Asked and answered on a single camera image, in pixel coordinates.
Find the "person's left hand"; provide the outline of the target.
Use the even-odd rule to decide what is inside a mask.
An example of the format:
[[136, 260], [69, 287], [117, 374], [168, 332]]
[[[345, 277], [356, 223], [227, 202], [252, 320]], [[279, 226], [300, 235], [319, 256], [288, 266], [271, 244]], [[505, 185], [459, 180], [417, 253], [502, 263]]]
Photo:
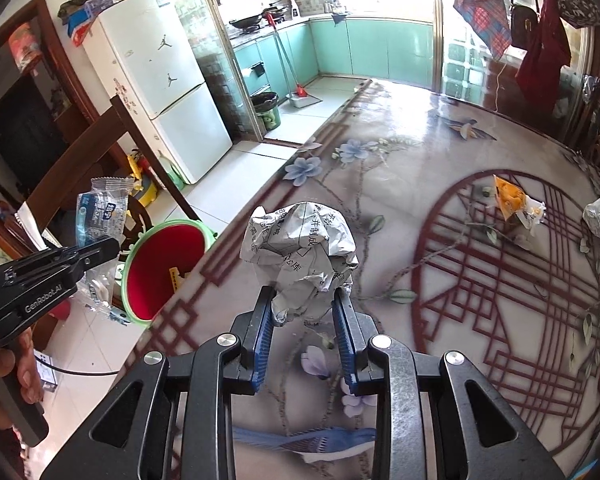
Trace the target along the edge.
[[42, 401], [43, 388], [36, 361], [32, 330], [27, 328], [9, 348], [0, 348], [0, 430], [29, 430], [15, 397], [21, 403], [35, 407]]

